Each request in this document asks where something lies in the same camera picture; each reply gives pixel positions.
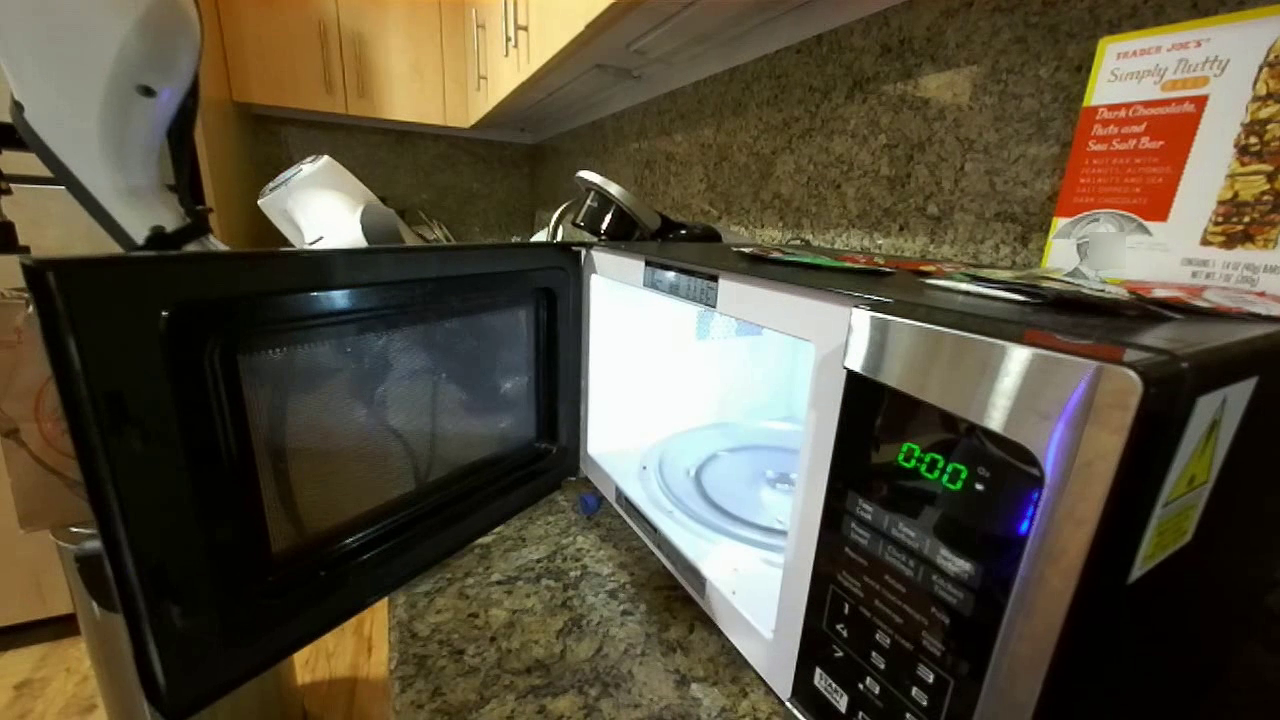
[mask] upper cabinet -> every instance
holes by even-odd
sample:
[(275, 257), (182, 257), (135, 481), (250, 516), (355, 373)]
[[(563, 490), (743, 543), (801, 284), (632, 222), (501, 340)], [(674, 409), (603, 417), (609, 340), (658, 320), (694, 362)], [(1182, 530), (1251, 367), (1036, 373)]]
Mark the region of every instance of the upper cabinet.
[(898, 0), (217, 0), (262, 107), (555, 136)]
[(232, 97), (262, 107), (463, 122), (458, 0), (220, 0)]

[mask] microwave door window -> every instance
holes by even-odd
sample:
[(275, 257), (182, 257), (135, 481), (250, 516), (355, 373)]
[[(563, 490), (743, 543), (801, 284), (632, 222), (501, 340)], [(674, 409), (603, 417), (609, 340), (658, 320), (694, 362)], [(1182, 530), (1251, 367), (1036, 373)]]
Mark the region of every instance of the microwave door window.
[(538, 438), (534, 308), (240, 351), (275, 557)]

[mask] white object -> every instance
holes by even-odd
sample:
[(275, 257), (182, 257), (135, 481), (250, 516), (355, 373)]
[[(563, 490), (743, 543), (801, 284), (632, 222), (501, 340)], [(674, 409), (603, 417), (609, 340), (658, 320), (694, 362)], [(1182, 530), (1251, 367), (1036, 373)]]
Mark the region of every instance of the white object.
[(18, 122), (124, 247), (187, 228), (165, 168), (197, 61), (202, 14), (187, 0), (0, 0)]
[(308, 154), (285, 168), (262, 195), (258, 206), (296, 247), (365, 247), (361, 215), (376, 195), (331, 154)]

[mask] green digital display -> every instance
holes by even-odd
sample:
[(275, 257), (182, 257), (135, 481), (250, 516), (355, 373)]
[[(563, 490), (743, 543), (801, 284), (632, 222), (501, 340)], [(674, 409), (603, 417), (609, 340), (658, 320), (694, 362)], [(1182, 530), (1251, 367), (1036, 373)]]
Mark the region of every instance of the green digital display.
[(936, 489), (949, 489), (949, 490), (963, 490), (963, 485), (969, 485), (969, 463), (949, 459), (943, 453), (927, 453), (918, 438), (905, 438), (898, 446), (898, 463), (926, 476)]

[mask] granite backsplash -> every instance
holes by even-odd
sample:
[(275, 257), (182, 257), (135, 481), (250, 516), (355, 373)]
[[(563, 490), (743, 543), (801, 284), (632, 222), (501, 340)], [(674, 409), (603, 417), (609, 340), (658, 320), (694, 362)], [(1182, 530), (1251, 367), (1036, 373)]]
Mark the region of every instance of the granite backsplash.
[(1256, 3), (905, 0), (545, 142), (262, 115), (262, 168), (331, 150), (468, 239), (534, 230), (597, 168), (728, 239), (1036, 263), (1097, 41)]

